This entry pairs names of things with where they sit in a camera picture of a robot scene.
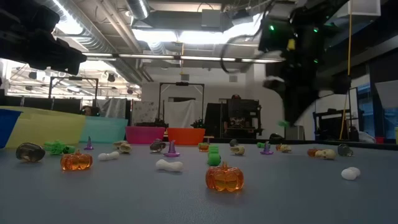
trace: white bone toy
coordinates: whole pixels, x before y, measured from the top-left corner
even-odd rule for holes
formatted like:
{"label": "white bone toy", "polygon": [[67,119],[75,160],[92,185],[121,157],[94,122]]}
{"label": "white bone toy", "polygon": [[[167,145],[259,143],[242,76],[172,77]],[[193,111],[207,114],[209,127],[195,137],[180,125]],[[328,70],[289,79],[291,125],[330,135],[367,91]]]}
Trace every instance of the white bone toy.
{"label": "white bone toy", "polygon": [[119,158],[119,152],[115,151],[115,152],[111,152],[109,154],[107,153],[101,153],[100,155],[98,155],[98,160],[99,161],[108,161],[111,159],[118,159]]}
{"label": "white bone toy", "polygon": [[155,164],[156,169],[162,169],[172,172],[181,172],[182,165],[182,162],[167,162],[164,159],[157,161]]}

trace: gray table surface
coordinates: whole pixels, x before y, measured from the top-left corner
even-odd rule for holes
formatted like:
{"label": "gray table surface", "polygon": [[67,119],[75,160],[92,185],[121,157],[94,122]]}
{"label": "gray table surface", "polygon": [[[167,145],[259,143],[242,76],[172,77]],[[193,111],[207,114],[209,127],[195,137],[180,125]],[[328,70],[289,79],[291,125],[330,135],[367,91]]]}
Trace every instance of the gray table surface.
{"label": "gray table surface", "polygon": [[[62,172],[60,156],[26,164],[0,150],[0,223],[398,223],[398,152],[354,148],[354,157],[324,161],[307,156],[313,145],[272,156],[255,145],[244,156],[219,146],[222,160],[244,172],[241,192],[207,189],[207,153],[196,147],[164,158],[133,146],[131,155],[100,162],[113,149],[94,144],[93,167],[78,172]],[[159,159],[184,170],[157,171]],[[341,178],[350,166],[361,169],[359,179]]]}

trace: orange plastic pumpkin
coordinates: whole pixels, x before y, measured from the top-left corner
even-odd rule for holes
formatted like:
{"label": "orange plastic pumpkin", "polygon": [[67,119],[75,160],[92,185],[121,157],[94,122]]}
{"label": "orange plastic pumpkin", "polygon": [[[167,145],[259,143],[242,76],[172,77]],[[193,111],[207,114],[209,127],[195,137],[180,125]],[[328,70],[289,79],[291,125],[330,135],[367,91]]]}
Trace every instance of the orange plastic pumpkin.
{"label": "orange plastic pumpkin", "polygon": [[236,167],[228,167],[226,162],[218,167],[210,167],[206,173],[206,184],[209,189],[233,192],[243,187],[243,173]]}
{"label": "orange plastic pumpkin", "polygon": [[80,154],[77,149],[74,154],[64,154],[61,158],[63,170],[85,170],[93,165],[93,157],[89,154]]}

